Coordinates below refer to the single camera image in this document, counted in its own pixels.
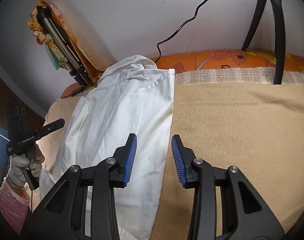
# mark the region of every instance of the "shirt sleeve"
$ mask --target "shirt sleeve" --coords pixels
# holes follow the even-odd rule
[[[24,193],[27,200],[17,195],[5,180],[0,188],[0,212],[18,234],[22,230],[30,202],[28,194]]]

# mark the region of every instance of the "person's arm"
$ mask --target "person's arm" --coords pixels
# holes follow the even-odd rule
[[[20,234],[27,215],[30,198],[23,189],[17,194],[7,179],[4,178],[0,188],[0,212],[9,225]]]
[[[27,215],[30,197],[24,190],[26,179],[21,168],[29,167],[34,177],[39,177],[44,162],[39,146],[33,147],[34,159],[30,163],[24,155],[14,155],[10,159],[10,169],[0,188],[0,212],[9,225],[20,234]]]

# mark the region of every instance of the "metal screw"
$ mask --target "metal screw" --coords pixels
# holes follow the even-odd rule
[[[107,158],[107,163],[108,164],[113,164],[116,162],[116,159],[114,159],[113,157]]]
[[[70,167],[71,172],[76,172],[76,171],[78,171],[78,169],[79,169],[78,165],[73,165],[73,166]]]
[[[193,161],[196,164],[202,164],[203,163],[203,160],[201,158],[195,158]]]
[[[239,171],[239,168],[237,168],[236,166],[230,166],[230,171],[236,173]]]

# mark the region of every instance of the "black cable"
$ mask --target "black cable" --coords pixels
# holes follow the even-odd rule
[[[32,195],[33,195],[33,190],[31,190],[31,213],[32,213]]]
[[[185,21],[185,22],[184,22],[184,23],[175,31],[175,33],[173,33],[171,36],[169,36],[166,40],[163,40],[163,41],[159,42],[159,43],[156,45],[156,46],[157,46],[157,49],[159,50],[159,57],[157,58],[156,61],[154,61],[154,63],[158,62],[158,60],[159,60],[159,59],[161,58],[161,56],[162,56],[161,50],[160,50],[160,48],[159,48],[159,45],[161,45],[162,43],[165,43],[165,42],[169,41],[171,38],[173,38],[173,37],[174,37],[174,36],[183,28],[183,26],[184,26],[185,24],[187,24],[188,22],[194,20],[194,19],[196,18],[196,16],[197,16],[197,12],[199,11],[199,8],[200,8],[202,5],[204,5],[207,1],[208,1],[208,0],[204,0],[204,1],[196,8],[195,14],[194,14],[193,18],[188,19],[187,21]]]
[[[82,91],[82,92],[84,92],[84,90],[87,89],[88,87],[93,86],[93,85],[95,85],[95,84],[97,85],[98,83],[95,82],[95,83],[93,83],[93,84],[91,84],[91,85],[87,85],[86,87],[83,87],[83,91]],[[60,98],[60,99],[64,99],[64,98],[67,98],[67,97],[71,97],[71,96],[72,96],[72,93],[69,94],[69,95],[67,95],[67,96],[65,96],[65,97],[63,97],[63,98]]]

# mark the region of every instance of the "white shirt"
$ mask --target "white shirt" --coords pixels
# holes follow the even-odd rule
[[[115,189],[116,214],[121,240],[149,239],[172,123],[174,73],[174,69],[157,69],[143,56],[109,67],[98,87],[78,102],[52,174],[41,172],[41,198],[71,165],[96,166],[135,133],[138,145],[130,182],[125,189]],[[89,219],[87,213],[87,235]]]

